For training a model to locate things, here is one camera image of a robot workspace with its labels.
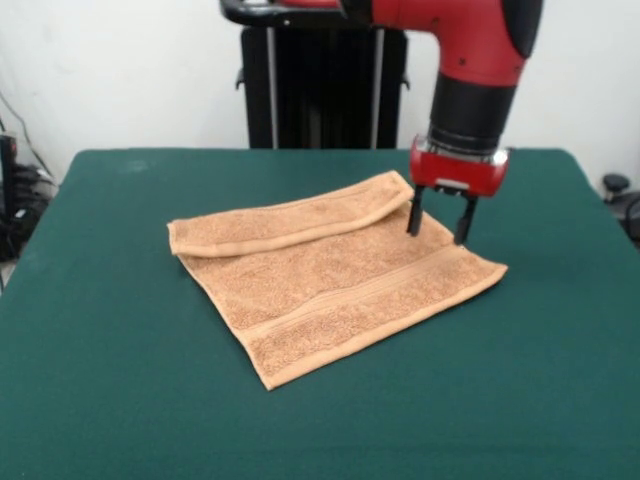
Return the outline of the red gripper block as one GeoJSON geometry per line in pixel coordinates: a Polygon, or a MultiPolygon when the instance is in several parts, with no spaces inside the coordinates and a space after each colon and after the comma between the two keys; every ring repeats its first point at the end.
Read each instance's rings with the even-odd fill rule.
{"type": "Polygon", "coordinates": [[[409,172],[414,195],[411,201],[407,233],[417,237],[423,215],[425,188],[461,192],[466,206],[454,233],[454,244],[463,245],[468,238],[479,197],[492,197],[506,176],[511,150],[498,149],[481,155],[454,153],[431,144],[426,136],[416,136],[411,149],[409,172]]]}

